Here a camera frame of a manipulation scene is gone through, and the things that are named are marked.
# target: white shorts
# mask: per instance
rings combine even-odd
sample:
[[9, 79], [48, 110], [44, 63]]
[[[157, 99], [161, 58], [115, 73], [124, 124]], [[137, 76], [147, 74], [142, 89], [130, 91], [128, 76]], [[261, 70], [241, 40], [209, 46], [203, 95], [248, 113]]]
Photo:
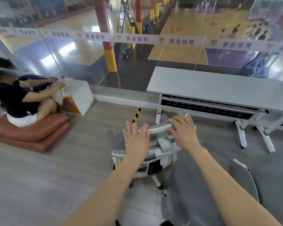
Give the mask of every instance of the white shorts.
[[28, 115], [22, 118], [14, 118], [11, 115], [7, 114], [7, 118], [11, 124], [21, 128], [21, 127], [35, 123], [37, 121], [37, 114]]

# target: purple court floor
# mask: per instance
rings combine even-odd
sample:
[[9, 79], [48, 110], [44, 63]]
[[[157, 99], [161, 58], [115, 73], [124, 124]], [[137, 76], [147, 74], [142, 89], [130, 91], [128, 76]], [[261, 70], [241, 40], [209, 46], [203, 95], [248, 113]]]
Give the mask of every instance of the purple court floor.
[[253, 52], [224, 49], [205, 49], [209, 65], [242, 68], [251, 60]]

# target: glass wall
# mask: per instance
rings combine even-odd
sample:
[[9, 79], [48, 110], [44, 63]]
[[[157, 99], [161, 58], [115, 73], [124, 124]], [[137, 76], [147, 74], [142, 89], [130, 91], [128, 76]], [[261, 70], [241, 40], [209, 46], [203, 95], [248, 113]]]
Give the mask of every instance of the glass wall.
[[117, 89], [155, 66], [283, 81], [283, 0], [0, 0], [0, 43], [24, 72]]

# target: white table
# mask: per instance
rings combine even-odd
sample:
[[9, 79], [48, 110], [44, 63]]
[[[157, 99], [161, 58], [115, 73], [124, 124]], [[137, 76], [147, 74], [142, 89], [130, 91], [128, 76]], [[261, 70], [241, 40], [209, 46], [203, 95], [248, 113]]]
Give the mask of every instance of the white table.
[[160, 121], [161, 105], [210, 113], [215, 119], [232, 117], [236, 119], [243, 148], [247, 147], [243, 130], [252, 124], [262, 134], [269, 151], [274, 151], [268, 134], [283, 123], [283, 115], [271, 123], [264, 123], [262, 117], [269, 110], [283, 114], [283, 82], [155, 67], [147, 92], [160, 94], [156, 123]]

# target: woman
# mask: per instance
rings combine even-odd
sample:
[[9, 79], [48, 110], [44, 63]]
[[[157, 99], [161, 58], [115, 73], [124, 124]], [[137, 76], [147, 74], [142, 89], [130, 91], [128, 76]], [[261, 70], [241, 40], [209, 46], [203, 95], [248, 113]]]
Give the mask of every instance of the woman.
[[57, 104], [51, 98], [64, 83], [57, 83], [40, 93], [28, 92], [24, 88], [35, 87], [44, 83], [54, 83], [57, 78], [42, 80], [16, 80], [13, 71], [0, 70], [0, 102], [7, 110], [7, 118], [17, 127], [35, 123], [49, 114], [56, 113]]

